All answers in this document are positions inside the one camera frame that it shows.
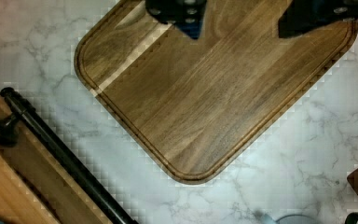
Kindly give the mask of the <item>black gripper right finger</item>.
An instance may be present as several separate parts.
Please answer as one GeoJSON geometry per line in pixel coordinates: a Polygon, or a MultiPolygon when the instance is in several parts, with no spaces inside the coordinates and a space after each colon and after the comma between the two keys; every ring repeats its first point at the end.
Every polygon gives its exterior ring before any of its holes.
{"type": "Polygon", "coordinates": [[[358,0],[293,0],[278,20],[278,37],[292,38],[336,21],[358,20],[358,0]]]}

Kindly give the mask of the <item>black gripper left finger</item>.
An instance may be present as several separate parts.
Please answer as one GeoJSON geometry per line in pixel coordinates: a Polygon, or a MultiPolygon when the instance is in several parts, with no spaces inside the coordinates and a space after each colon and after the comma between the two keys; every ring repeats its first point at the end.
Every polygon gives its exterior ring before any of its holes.
{"type": "Polygon", "coordinates": [[[149,15],[162,24],[173,24],[191,39],[200,37],[207,0],[145,0],[149,15]]]}

